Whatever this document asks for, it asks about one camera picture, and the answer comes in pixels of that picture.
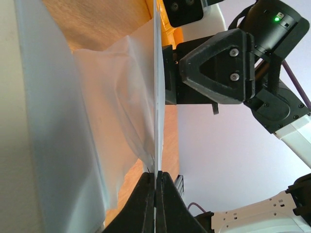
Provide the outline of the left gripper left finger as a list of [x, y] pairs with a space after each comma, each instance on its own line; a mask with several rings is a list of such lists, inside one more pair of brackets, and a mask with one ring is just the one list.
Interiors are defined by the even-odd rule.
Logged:
[[144, 172], [123, 209], [103, 233], [152, 233], [154, 231], [155, 175]]

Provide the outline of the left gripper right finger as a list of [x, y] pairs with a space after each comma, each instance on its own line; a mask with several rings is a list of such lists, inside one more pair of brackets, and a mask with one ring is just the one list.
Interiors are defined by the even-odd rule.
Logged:
[[155, 231], [157, 233], [214, 232], [211, 226], [214, 213], [206, 212], [193, 217], [168, 172], [158, 172], [155, 197]]

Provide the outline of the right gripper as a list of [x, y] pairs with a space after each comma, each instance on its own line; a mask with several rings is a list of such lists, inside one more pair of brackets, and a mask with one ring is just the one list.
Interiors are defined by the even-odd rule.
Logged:
[[255, 96], [253, 35], [232, 29], [162, 47], [165, 103], [241, 104]]

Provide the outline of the beige card holder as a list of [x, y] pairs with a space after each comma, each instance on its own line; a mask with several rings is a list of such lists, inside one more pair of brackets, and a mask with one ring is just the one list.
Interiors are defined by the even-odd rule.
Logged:
[[94, 233], [154, 169], [154, 21], [71, 51], [39, 0], [0, 3], [0, 230]]

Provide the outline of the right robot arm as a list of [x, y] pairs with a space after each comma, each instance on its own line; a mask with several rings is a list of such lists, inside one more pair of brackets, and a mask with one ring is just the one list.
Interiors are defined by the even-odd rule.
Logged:
[[[254, 118], [305, 164], [311, 163], [311, 104], [280, 80], [286, 57], [310, 28], [280, 0], [258, 0], [226, 31], [162, 48], [166, 103], [244, 104]], [[167, 173], [160, 176], [159, 233], [280, 233], [311, 229], [311, 177], [242, 208], [192, 216]]]

